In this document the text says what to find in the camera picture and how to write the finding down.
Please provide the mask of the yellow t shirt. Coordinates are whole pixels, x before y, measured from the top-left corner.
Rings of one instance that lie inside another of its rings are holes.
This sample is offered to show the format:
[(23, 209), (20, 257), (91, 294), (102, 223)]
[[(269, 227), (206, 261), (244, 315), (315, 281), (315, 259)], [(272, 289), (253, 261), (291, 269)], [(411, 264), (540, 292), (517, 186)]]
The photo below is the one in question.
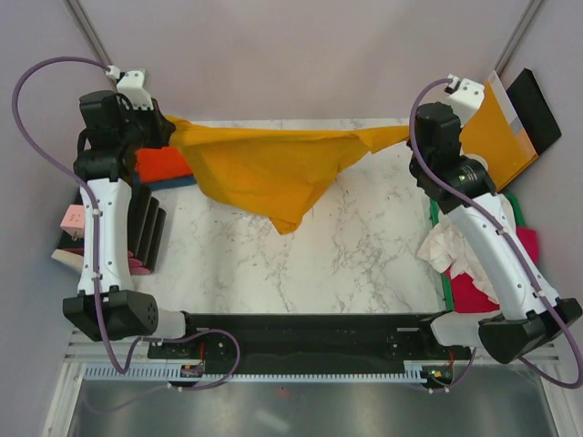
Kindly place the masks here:
[(200, 191), (219, 203), (267, 217), (284, 235), (337, 175), (363, 157), (409, 138), (407, 126), (347, 130), (205, 127), (172, 117), (169, 144)]

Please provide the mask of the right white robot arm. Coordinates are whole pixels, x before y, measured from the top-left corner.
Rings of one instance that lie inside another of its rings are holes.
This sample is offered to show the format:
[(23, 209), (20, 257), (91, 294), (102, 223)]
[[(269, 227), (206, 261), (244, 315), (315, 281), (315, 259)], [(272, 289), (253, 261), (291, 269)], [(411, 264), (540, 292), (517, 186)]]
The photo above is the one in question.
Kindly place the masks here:
[(450, 346), (484, 349), (508, 364), (559, 336), (582, 316), (579, 302), (561, 298), (511, 229), (502, 198), (485, 168), (461, 155), (461, 121), (444, 103), (415, 103), (409, 117), (413, 151), (409, 169), (416, 185), (450, 218), (476, 254), (499, 309), (449, 311), (417, 335), (418, 350), (438, 358)]

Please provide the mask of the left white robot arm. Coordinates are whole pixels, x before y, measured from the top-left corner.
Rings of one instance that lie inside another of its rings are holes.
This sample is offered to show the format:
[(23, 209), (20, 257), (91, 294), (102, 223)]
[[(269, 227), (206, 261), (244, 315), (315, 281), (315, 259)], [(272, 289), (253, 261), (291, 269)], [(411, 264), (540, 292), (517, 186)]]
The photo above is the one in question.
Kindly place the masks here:
[(135, 108), (110, 90), (79, 99), (86, 124), (73, 166), (85, 211), (83, 269), (77, 295), (63, 301), (64, 316), (93, 341), (169, 338), (180, 358), (199, 350), (199, 334), (182, 312), (163, 310), (135, 289), (128, 265), (128, 213), (137, 153), (168, 145), (175, 127), (152, 100)]

